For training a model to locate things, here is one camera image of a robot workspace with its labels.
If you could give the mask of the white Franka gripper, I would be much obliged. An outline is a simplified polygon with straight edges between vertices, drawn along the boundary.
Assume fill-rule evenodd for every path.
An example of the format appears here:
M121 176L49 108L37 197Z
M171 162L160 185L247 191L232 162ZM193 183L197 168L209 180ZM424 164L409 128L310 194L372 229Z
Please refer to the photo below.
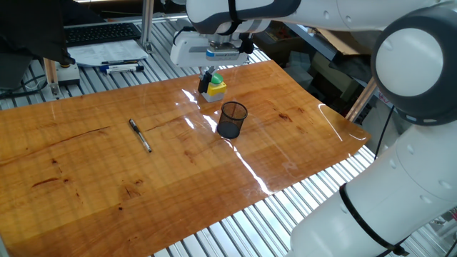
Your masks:
M241 65L248 59L240 34L222 36L196 31L176 32L172 41L171 61L179 67L209 67L199 76L198 92L208 91L216 66Z

